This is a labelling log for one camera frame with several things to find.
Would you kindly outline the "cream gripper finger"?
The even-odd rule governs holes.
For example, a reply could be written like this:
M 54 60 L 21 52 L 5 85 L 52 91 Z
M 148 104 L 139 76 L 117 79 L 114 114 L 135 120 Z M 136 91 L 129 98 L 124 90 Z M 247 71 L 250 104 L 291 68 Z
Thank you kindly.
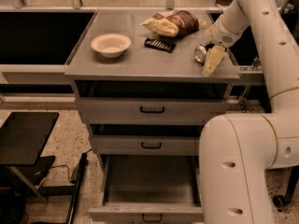
M 204 77 L 211 76 L 216 70 L 217 66 L 224 58 L 225 48 L 223 46 L 215 45 L 207 52 L 206 62 L 202 75 Z

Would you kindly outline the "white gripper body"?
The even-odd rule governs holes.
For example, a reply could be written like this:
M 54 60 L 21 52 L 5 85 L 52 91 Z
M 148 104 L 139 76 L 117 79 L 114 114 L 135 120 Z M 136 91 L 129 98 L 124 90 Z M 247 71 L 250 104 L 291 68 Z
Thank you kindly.
M 223 23 L 223 16 L 218 19 L 205 31 L 205 36 L 210 39 L 214 45 L 230 48 L 240 37 L 241 34 L 236 34 L 229 31 Z

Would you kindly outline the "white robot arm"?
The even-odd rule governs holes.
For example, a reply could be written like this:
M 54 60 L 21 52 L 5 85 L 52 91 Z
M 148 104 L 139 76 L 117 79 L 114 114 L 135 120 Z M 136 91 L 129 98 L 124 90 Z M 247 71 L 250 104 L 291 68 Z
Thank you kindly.
M 281 17 L 286 0 L 234 0 L 209 28 L 213 43 L 252 31 L 266 95 L 257 111 L 209 120 L 199 141 L 205 224 L 275 224 L 265 173 L 297 165 L 299 47 Z

